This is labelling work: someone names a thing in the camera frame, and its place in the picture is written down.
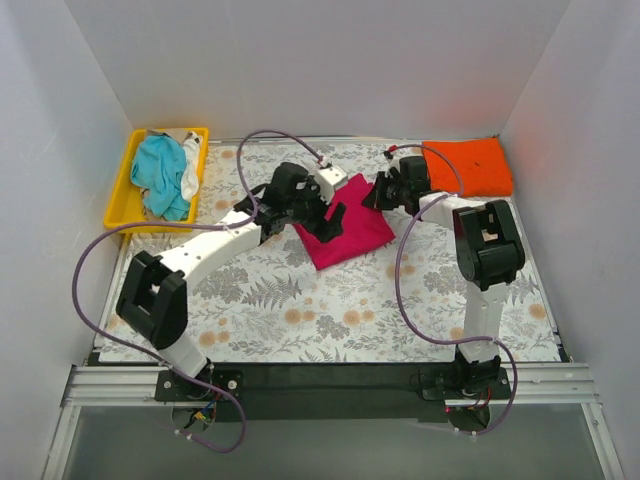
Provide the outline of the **magenta t shirt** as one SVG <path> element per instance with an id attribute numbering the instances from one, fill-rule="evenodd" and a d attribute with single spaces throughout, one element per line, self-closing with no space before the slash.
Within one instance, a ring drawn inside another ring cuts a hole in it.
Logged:
<path id="1" fill-rule="evenodd" d="M 383 214 L 361 205 L 372 187 L 358 173 L 336 193 L 335 200 L 346 206 L 343 233 L 328 243 L 321 243 L 301 225 L 293 225 L 318 271 L 375 251 L 395 239 Z"/>

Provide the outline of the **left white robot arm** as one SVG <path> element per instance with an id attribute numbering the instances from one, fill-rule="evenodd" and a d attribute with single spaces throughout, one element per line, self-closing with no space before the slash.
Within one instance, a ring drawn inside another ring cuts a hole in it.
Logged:
<path id="1" fill-rule="evenodd" d="M 161 361 L 181 371 L 178 387 L 193 400 L 213 386 L 209 361 L 187 333 L 187 297 L 215 270 L 284 230 L 302 226 L 322 243 L 343 232 L 346 207 L 336 193 L 347 174 L 327 164 L 315 172 L 284 162 L 210 230 L 158 255 L 142 251 L 132 259 L 116 313 L 144 337 Z"/>

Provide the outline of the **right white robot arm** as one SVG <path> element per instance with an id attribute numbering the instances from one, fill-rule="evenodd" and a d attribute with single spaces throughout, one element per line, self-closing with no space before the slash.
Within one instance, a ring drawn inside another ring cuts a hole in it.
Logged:
<path id="1" fill-rule="evenodd" d="M 377 211 L 403 208 L 411 217 L 400 238 L 394 268 L 394 287 L 400 316 L 419 338 L 433 345 L 455 348 L 451 385 L 464 397 L 475 397 L 499 381 L 501 353 L 514 360 L 499 339 L 507 287 L 525 264 L 521 236 L 509 204 L 504 200 L 480 202 L 432 188 L 426 160 L 421 156 L 396 158 L 376 175 L 362 205 Z M 426 222 L 453 232 L 459 272 L 466 282 L 464 337 L 444 340 L 421 333 L 409 319 L 403 304 L 400 267 L 413 227 Z"/>

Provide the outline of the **folded orange t shirt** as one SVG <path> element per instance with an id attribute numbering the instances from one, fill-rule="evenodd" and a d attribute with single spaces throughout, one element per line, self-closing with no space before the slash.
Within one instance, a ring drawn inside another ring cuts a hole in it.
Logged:
<path id="1" fill-rule="evenodd" d="M 510 197 L 514 191 L 511 170 L 497 137 L 460 142 L 424 141 L 437 150 L 459 174 L 463 189 L 451 167 L 437 154 L 424 150 L 434 190 L 463 193 L 464 197 Z"/>

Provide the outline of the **white t shirt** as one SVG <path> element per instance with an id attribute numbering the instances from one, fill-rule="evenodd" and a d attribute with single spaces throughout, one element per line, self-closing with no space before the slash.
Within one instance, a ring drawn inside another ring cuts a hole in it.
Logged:
<path id="1" fill-rule="evenodd" d="M 186 139 L 182 143 L 186 166 L 181 178 L 180 187 L 181 196 L 187 202 L 190 202 L 199 190 L 197 168 L 202 146 L 203 137 L 195 131 L 189 131 Z"/>

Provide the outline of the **beige t shirt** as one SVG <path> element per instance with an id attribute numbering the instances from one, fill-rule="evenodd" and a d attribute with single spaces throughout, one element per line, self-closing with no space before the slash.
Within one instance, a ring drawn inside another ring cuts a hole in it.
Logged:
<path id="1" fill-rule="evenodd" d="M 194 130 L 188 130 L 184 128 L 147 128 L 145 130 L 146 136 L 167 136 L 179 144 L 183 144 L 189 139 L 198 140 L 199 135 Z"/>

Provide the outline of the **light blue t shirt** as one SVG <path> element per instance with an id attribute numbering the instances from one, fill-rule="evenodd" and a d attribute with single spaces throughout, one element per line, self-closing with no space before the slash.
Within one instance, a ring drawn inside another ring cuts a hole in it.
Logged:
<path id="1" fill-rule="evenodd" d="M 130 180 L 147 194 L 144 207 L 168 222 L 188 217 L 190 202 L 182 197 L 181 179 L 187 166 L 181 145 L 166 135 L 147 136 L 133 158 Z"/>

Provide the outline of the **yellow plastic tray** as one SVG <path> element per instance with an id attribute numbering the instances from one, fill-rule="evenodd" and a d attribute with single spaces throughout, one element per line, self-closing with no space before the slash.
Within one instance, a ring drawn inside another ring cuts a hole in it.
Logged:
<path id="1" fill-rule="evenodd" d="M 204 180 L 204 168 L 208 153 L 209 140 L 209 129 L 206 127 L 184 129 L 194 130 L 198 135 L 202 136 L 203 146 L 201 148 L 199 165 L 197 168 L 199 190 L 190 201 L 188 217 L 183 221 L 179 221 L 178 223 L 180 224 L 193 223 L 196 220 L 200 187 Z M 124 230 L 126 233 L 160 233 L 174 232 L 176 230 L 170 225 L 171 222 L 166 221 L 164 218 L 153 216 L 152 213 L 144 207 L 143 198 L 146 196 L 147 191 L 133 185 L 130 180 L 134 155 L 139 144 L 147 137 L 145 135 L 145 130 L 146 129 L 138 129 L 129 137 L 120 169 L 116 177 L 115 185 L 104 215 L 104 226 L 107 229 L 127 225 L 128 227 Z"/>

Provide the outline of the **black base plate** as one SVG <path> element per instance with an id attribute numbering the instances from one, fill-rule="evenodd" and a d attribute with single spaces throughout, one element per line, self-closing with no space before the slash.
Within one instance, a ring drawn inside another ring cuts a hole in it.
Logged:
<path id="1" fill-rule="evenodd" d="M 504 369 L 468 381 L 451 363 L 218 363 L 199 380 L 225 391 L 216 419 L 408 419 L 444 423 L 448 401 L 506 400 Z"/>

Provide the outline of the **aluminium rail frame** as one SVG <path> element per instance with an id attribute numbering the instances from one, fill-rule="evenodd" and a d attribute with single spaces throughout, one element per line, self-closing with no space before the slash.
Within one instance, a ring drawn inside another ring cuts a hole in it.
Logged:
<path id="1" fill-rule="evenodd" d="M 511 393 L 506 400 L 489 400 L 490 405 L 579 405 L 605 477 L 623 478 L 602 413 L 600 394 L 587 365 L 525 362 L 506 363 L 501 369 L 507 373 Z M 185 410 L 203 405 L 212 397 L 203 387 L 179 378 L 165 367 L 150 364 L 73 367 L 63 394 L 62 413 L 45 475 L 51 478 L 61 475 L 62 464 L 70 451 L 71 434 L 83 406 L 166 406 Z M 448 401 L 445 408 L 461 408 L 465 403 Z"/>

